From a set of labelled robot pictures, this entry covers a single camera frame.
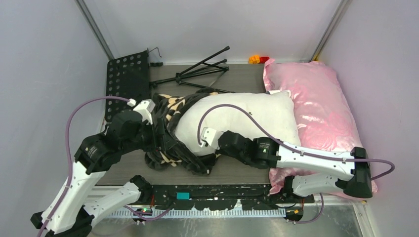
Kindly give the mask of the black floral pillowcase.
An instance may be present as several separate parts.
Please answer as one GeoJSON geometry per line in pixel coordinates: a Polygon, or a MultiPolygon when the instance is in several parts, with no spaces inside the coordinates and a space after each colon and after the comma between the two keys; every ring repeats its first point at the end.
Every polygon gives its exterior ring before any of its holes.
{"type": "Polygon", "coordinates": [[[154,115],[157,117],[158,131],[161,132],[163,144],[160,150],[146,152],[145,163],[153,170],[162,171],[169,166],[181,165],[195,175],[208,175],[216,164],[217,155],[197,156],[175,135],[180,119],[200,99],[217,95],[220,91],[203,88],[187,96],[171,96],[154,93],[156,104],[154,115]]]}

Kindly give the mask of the white pillow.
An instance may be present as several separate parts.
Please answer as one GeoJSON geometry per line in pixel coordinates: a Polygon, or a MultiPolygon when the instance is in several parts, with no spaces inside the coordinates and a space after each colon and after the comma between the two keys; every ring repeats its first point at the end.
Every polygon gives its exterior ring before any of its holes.
{"type": "Polygon", "coordinates": [[[232,131],[250,139],[263,137],[264,133],[244,113],[231,107],[245,110],[270,135],[281,141],[301,145],[294,116],[294,103],[289,90],[274,90],[265,93],[229,93],[210,95],[200,99],[180,119],[175,129],[176,137],[197,156],[214,153],[211,147],[200,147],[197,140],[199,121],[210,108],[201,128],[209,127],[219,131],[232,131]]]}

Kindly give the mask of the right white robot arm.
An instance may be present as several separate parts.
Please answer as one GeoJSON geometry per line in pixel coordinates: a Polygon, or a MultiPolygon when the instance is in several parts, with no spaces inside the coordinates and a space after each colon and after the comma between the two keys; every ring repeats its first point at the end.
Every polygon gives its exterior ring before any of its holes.
{"type": "Polygon", "coordinates": [[[316,193],[343,192],[361,199],[373,196],[368,156],[361,147],[354,147],[350,152],[327,152],[275,141],[270,137],[249,139],[235,132],[207,127],[199,135],[199,143],[259,169],[312,171],[311,175],[285,178],[281,193],[287,202],[296,202],[300,197],[316,193]]]}

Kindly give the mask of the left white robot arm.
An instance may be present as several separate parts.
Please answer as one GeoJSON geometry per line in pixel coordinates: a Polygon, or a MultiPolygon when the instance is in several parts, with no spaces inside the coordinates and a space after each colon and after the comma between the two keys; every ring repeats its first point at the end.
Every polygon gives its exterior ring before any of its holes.
{"type": "Polygon", "coordinates": [[[54,201],[43,212],[32,215],[38,236],[85,237],[112,212],[134,202],[147,204],[153,188],[142,176],[132,177],[118,190],[93,202],[90,191],[122,156],[136,150],[160,151],[164,146],[163,125],[154,119],[155,103],[126,101],[104,131],[83,139],[74,156],[68,155],[68,177],[54,201]]]}

